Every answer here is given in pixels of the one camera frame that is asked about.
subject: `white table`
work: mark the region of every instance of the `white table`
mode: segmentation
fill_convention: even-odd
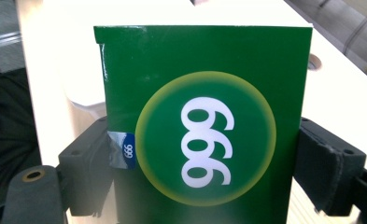
[[[305,23],[282,0],[247,3],[247,16],[253,24]],[[18,0],[17,5],[42,161],[55,166],[58,154],[94,122],[88,111],[72,102],[98,111],[98,116],[105,114],[101,61],[92,25],[128,21],[116,21],[112,15],[118,13],[107,1],[94,5],[90,1],[43,4],[40,0]],[[190,7],[190,2],[178,7]],[[150,9],[157,7],[139,8],[134,17]],[[165,13],[158,20],[172,16]],[[311,52],[322,61],[322,67],[308,72],[303,116],[367,153],[367,76],[316,31]],[[315,214],[313,207],[294,182],[288,223],[351,223],[358,213],[356,210],[348,218],[329,218]],[[105,221],[84,217],[69,223]]]

